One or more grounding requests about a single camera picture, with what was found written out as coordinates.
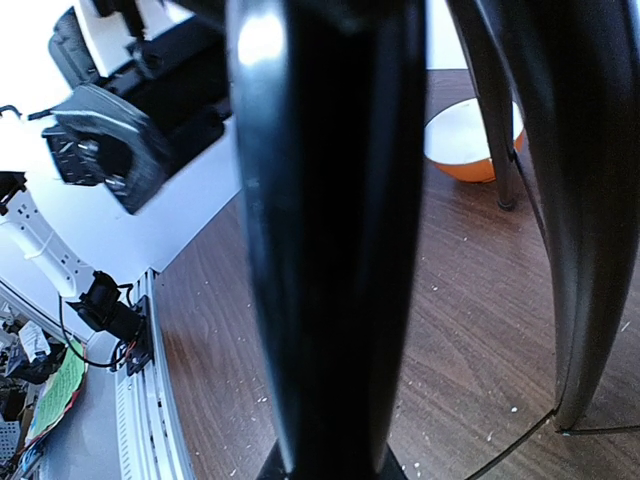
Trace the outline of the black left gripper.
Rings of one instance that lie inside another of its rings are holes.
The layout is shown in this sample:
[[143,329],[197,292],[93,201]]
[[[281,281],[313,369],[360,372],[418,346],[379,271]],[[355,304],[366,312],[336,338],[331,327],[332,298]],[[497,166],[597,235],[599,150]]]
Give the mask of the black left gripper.
[[51,109],[55,124],[42,131],[65,183],[103,184],[130,214],[155,196],[168,174],[221,139],[231,116],[223,34],[188,19],[150,48],[154,78],[129,61],[101,79],[102,88],[75,88]]

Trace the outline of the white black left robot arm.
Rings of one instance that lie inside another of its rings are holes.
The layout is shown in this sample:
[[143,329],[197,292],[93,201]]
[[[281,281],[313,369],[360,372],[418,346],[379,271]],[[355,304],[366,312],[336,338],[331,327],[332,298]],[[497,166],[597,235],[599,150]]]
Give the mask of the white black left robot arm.
[[[68,185],[104,186],[138,213],[220,140],[230,115],[224,3],[189,1],[175,22],[161,1],[78,1],[57,20],[48,51],[70,87],[32,114]],[[84,263],[37,207],[21,171],[1,174],[1,231],[95,332],[117,341],[109,369],[136,374],[154,358],[150,301]]]

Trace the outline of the black music stand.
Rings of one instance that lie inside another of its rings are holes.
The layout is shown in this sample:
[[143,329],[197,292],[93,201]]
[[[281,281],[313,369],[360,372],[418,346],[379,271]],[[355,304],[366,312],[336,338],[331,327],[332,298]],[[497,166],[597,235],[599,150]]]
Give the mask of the black music stand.
[[[639,246],[639,6],[456,1],[521,102],[556,317],[557,404],[588,407]],[[379,479],[422,198],[420,1],[231,1],[231,104],[284,479]]]

